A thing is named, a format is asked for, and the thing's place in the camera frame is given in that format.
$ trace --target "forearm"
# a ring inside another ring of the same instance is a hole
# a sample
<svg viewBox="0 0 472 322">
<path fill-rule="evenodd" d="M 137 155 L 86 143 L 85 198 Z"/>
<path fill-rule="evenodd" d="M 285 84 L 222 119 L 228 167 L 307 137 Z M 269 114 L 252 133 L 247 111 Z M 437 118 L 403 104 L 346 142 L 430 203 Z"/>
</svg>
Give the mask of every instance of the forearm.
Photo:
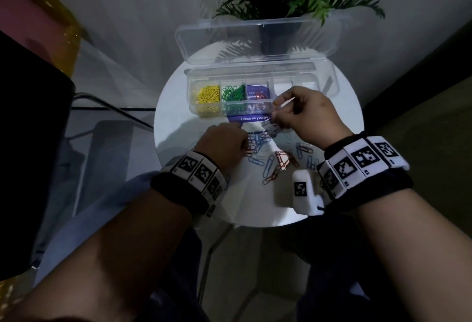
<svg viewBox="0 0 472 322">
<path fill-rule="evenodd" d="M 417 321 L 472 321 L 472 241 L 411 189 L 357 219 Z"/>
<path fill-rule="evenodd" d="M 190 223 L 186 208 L 150 189 L 62 261 L 13 313 L 132 321 Z"/>
</svg>

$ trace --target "black chair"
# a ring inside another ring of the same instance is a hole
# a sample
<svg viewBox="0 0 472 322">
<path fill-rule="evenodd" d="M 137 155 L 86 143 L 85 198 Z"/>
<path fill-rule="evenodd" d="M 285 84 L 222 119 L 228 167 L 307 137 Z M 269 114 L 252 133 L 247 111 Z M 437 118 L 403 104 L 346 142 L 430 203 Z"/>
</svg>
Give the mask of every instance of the black chair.
<svg viewBox="0 0 472 322">
<path fill-rule="evenodd" d="M 0 31 L 4 184 L 0 202 L 0 281 L 31 266 L 59 145 L 72 102 L 89 99 L 152 126 L 87 93 L 61 71 Z"/>
</svg>

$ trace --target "pink surface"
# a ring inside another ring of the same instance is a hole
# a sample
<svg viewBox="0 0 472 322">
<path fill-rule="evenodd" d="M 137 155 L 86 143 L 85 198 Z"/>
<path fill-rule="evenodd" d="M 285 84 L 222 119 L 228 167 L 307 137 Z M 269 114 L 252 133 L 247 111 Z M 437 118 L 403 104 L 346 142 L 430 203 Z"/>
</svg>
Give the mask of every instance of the pink surface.
<svg viewBox="0 0 472 322">
<path fill-rule="evenodd" d="M 66 28 L 31 0 L 0 0 L 0 30 L 50 63 L 61 52 Z"/>
</svg>

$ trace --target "person's right hand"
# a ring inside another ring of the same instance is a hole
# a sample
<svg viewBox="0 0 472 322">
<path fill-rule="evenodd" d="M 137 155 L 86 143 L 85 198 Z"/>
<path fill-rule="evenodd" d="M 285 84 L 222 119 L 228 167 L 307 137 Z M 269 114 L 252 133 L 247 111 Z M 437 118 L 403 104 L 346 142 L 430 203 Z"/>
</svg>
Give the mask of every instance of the person's right hand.
<svg viewBox="0 0 472 322">
<path fill-rule="evenodd" d="M 293 98 L 286 106 L 280 106 Z M 333 103 L 323 93 L 293 86 L 274 100 L 272 121 L 292 128 L 305 142 L 325 150 L 353 133 L 339 118 Z"/>
</svg>

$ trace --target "clear plastic lid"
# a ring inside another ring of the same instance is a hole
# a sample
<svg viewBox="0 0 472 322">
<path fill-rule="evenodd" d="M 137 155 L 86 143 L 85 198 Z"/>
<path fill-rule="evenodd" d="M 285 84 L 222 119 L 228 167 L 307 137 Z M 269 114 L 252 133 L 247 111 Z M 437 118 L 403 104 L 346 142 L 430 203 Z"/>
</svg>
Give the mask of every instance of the clear plastic lid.
<svg viewBox="0 0 472 322">
<path fill-rule="evenodd" d="M 176 41 L 192 65 L 267 62 L 326 57 L 339 46 L 343 19 L 330 16 L 324 25 L 304 17 L 240 21 L 202 20 L 182 25 Z"/>
</svg>

